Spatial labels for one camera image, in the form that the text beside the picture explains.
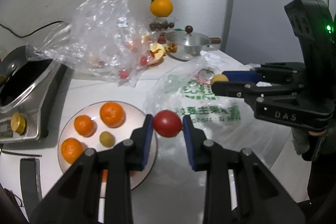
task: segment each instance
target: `plate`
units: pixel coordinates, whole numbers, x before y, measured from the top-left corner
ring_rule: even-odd
[[[134,129],[142,127],[146,115],[137,107],[124,103],[124,102],[119,102],[119,101],[113,101],[113,102],[120,104],[122,108],[124,109],[125,116],[126,116],[125,122],[122,124],[122,126],[118,128],[107,127],[103,123],[103,121],[100,119],[100,115],[99,115],[100,108],[106,102],[112,102],[112,101],[99,102],[99,103],[95,103],[95,104],[92,104],[92,105],[89,105],[83,108],[82,110],[77,112],[75,115],[73,115],[72,118],[65,125],[61,133],[61,136],[58,140],[58,162],[59,162],[59,166],[63,173],[65,173],[66,170],[71,166],[69,163],[67,163],[64,160],[61,154],[61,151],[60,151],[60,147],[63,141],[65,141],[66,139],[75,138],[78,141],[80,141],[85,148],[92,147],[96,149],[96,151],[99,152],[99,151],[110,149],[110,148],[104,147],[100,143],[99,135],[101,132],[103,131],[110,132],[115,137],[115,144],[118,144],[122,142],[123,140],[130,138],[132,131]],[[91,137],[88,137],[88,138],[83,137],[79,135],[74,129],[74,120],[79,115],[88,115],[91,118],[91,120],[96,124],[96,131]],[[157,138],[156,138],[156,135],[153,134],[147,165],[143,171],[135,172],[135,175],[131,177],[131,190],[133,190],[141,182],[143,182],[144,179],[150,173],[154,165],[157,150],[158,150]],[[101,198],[105,197],[105,191],[106,191],[106,182],[103,182],[101,184],[101,191],[100,191]]]

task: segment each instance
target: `induction cooker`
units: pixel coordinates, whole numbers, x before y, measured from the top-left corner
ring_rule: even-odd
[[[0,143],[39,140],[66,66],[54,60],[28,61],[26,46],[0,63]]]

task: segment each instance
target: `green fruit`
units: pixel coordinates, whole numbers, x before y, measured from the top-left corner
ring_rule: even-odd
[[[114,146],[116,139],[110,132],[104,131],[100,134],[99,141],[105,147],[112,147]]]

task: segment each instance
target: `black phone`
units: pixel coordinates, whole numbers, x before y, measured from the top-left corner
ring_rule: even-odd
[[[42,200],[39,159],[24,158],[20,160],[20,185],[22,201],[29,220]]]

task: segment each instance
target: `screw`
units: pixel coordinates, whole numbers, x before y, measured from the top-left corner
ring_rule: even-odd
[[[133,140],[132,139],[127,139],[125,141],[123,141],[123,145],[125,146],[131,146],[133,144]]]
[[[85,156],[91,157],[95,154],[96,150],[94,148],[88,148],[85,150]]]
[[[243,148],[242,152],[245,156],[252,155],[252,150],[249,149],[248,147]]]
[[[214,142],[212,140],[205,140],[203,142],[203,144],[206,146],[206,147],[211,147],[214,145]]]

